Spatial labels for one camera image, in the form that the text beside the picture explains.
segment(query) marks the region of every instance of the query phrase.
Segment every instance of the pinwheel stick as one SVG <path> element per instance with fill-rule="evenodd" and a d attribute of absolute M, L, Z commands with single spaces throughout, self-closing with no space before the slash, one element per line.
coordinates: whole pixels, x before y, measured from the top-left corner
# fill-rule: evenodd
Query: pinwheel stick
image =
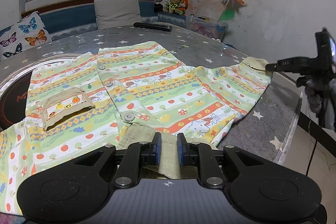
<path fill-rule="evenodd" d="M 225 6 L 224 6 L 224 10 L 223 10 L 223 12 L 221 12 L 221 14 L 219 15 L 219 18 L 218 18 L 218 20 L 217 20 L 217 23 L 220 21 L 220 19 L 221 19 L 221 17 L 222 17 L 222 14 L 226 11 L 226 7 L 227 7 L 227 5 L 229 4 L 229 1 L 230 1 L 230 0 L 227 0 L 226 4 L 225 4 Z"/>

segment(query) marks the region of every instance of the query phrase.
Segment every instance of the gray button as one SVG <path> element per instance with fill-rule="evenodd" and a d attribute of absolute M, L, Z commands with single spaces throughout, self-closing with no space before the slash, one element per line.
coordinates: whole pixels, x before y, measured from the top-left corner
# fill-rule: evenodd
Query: gray button
<path fill-rule="evenodd" d="M 130 122 L 130 121 L 133 121 L 135 118 L 134 114 L 132 112 L 127 112 L 125 115 L 124 115 L 124 119 L 125 121 L 127 122 Z"/>
<path fill-rule="evenodd" d="M 128 184 L 130 184 L 132 182 L 132 180 L 128 177 L 120 177 L 115 179 L 115 183 L 121 186 L 126 186 Z"/>
<path fill-rule="evenodd" d="M 217 186 L 223 183 L 223 180 L 218 177 L 210 177 L 207 179 L 207 183 L 213 186 Z"/>

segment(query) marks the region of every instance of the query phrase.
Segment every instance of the butterfly pillow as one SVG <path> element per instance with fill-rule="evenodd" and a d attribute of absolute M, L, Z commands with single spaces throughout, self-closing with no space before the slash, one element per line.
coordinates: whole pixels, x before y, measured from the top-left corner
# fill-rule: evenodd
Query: butterfly pillow
<path fill-rule="evenodd" d="M 50 41 L 38 12 L 33 12 L 20 22 L 0 30 L 0 60 Z"/>

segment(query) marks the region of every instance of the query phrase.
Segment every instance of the purple butterfly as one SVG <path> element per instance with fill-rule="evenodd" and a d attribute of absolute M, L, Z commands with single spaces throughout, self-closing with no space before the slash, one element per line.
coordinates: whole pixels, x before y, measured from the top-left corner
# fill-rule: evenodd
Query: purple butterfly
<path fill-rule="evenodd" d="M 10 43 L 14 43 L 16 41 L 16 32 L 14 32 L 8 39 L 2 40 L 0 42 L 0 45 L 3 47 L 7 47 Z"/>

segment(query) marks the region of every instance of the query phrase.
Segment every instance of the metal bolt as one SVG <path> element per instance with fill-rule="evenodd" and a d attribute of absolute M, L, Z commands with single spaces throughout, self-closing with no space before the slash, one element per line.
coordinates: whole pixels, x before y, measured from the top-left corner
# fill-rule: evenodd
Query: metal bolt
<path fill-rule="evenodd" d="M 223 183 L 223 180 L 219 177 L 210 177 L 207 179 L 207 183 L 212 186 L 217 186 Z"/>
<path fill-rule="evenodd" d="M 107 81 L 106 86 L 109 88 L 110 86 L 113 86 L 113 82 Z"/>
<path fill-rule="evenodd" d="M 132 182 L 132 180 L 128 177 L 120 177 L 115 179 L 115 183 L 121 186 L 126 186 L 128 184 L 130 184 Z"/>
<path fill-rule="evenodd" d="M 135 118 L 134 114 L 132 112 L 127 112 L 125 115 L 124 115 L 124 119 L 125 121 L 127 122 L 130 122 L 130 121 L 133 121 Z"/>

